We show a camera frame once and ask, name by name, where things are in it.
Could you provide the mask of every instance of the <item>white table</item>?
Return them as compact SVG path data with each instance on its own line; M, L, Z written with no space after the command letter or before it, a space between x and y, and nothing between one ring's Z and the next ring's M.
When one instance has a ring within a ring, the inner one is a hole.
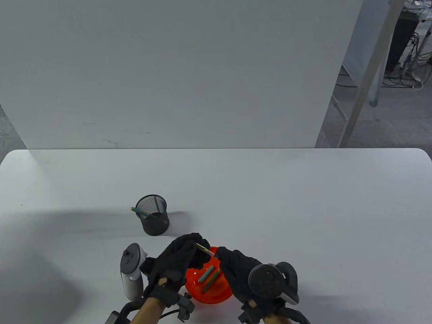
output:
M187 232L290 262L312 324L432 318L432 164L419 149L23 150L0 184L4 323L104 323L127 302L123 249L157 256ZM150 193L168 203L164 236L128 210ZM196 304L189 323L238 323L235 298Z

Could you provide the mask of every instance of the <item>black glove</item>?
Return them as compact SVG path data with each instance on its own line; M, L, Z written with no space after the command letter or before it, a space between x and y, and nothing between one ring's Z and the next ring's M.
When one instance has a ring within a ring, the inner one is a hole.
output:
M186 283L185 276L188 268L202 269L204 263L210 261L210 256L198 250L196 243L210 249L207 240L198 233L192 233L176 238L156 259L146 258L140 267L141 272L149 280L143 293L144 297L150 295L154 286L162 278L168 279L166 288L178 292Z
M249 287L249 274L252 269L261 264L252 257L246 257L239 250L230 251L219 247L216 256L220 260L220 269L223 272L234 296L243 304L254 301L260 309L263 318L283 307L285 302L281 299L262 299L252 292Z

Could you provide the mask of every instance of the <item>wrist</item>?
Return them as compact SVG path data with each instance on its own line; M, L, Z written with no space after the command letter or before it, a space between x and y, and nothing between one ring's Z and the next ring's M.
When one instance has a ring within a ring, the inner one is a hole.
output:
M146 304L148 304L148 306L160 309L162 311L166 308L166 305L157 297L147 298Z
M263 321L265 324L292 324L288 318L275 314L266 316Z

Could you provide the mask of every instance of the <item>cable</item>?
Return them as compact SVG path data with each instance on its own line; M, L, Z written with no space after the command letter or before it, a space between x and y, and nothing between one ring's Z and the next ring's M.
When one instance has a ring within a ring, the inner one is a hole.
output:
M165 313L164 315L162 315L160 319L164 318L165 316L168 316L168 315L171 315L174 313L178 313L179 311L180 311L180 309L175 309L173 311L169 311L168 313Z

